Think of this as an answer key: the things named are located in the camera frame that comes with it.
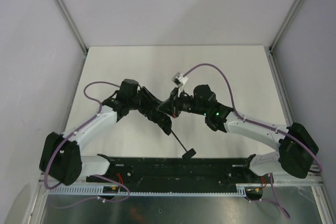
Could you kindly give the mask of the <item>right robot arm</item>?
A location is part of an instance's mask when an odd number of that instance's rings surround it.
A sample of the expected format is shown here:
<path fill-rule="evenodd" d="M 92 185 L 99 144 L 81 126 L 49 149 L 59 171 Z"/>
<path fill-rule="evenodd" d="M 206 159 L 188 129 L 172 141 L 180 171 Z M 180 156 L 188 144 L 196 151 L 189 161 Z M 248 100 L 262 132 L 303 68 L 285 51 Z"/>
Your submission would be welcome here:
<path fill-rule="evenodd" d="M 181 112 L 203 115 L 206 125 L 213 131 L 245 136 L 272 148 L 273 152 L 247 158 L 245 166 L 258 176 L 287 173 L 304 179 L 319 150 L 303 125 L 271 124 L 240 116 L 233 108 L 219 103 L 207 84 L 194 88 L 193 95 L 174 88 L 157 110 L 173 118 Z"/>

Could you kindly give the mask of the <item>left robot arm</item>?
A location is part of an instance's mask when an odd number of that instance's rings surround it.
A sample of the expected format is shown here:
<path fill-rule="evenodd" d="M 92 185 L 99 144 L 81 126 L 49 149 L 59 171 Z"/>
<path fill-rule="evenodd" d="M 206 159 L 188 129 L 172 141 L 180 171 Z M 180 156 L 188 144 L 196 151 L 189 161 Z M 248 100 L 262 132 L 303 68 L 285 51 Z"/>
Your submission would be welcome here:
<path fill-rule="evenodd" d="M 97 112 L 80 126 L 61 134 L 52 132 L 46 137 L 39 164 L 46 188 L 52 189 L 48 185 L 49 176 L 69 186 L 81 177 L 105 175 L 112 164 L 109 157 L 83 156 L 81 152 L 103 130 L 118 123 L 132 110 L 139 111 L 164 133 L 171 133 L 171 119 L 157 110 L 161 101 L 135 80 L 124 79 L 111 96 L 98 104 Z"/>

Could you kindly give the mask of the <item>black folding umbrella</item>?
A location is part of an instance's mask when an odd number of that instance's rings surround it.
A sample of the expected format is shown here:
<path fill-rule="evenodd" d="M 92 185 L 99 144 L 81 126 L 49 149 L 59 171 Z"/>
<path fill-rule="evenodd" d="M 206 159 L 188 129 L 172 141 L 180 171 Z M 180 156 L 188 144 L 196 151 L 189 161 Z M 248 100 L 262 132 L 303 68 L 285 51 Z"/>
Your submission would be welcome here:
<path fill-rule="evenodd" d="M 182 149 L 184 150 L 184 154 L 182 155 L 182 159 L 185 161 L 189 161 L 192 157 L 195 156 L 196 151 L 191 148 L 187 150 L 187 148 L 184 146 L 184 144 L 181 142 L 181 140 L 177 137 L 177 135 L 172 130 L 172 121 L 170 116 L 164 114 L 161 112 L 162 118 L 161 119 L 148 119 L 149 121 L 157 124 L 159 128 L 166 134 L 166 135 L 173 135 L 175 139 L 178 141 Z"/>

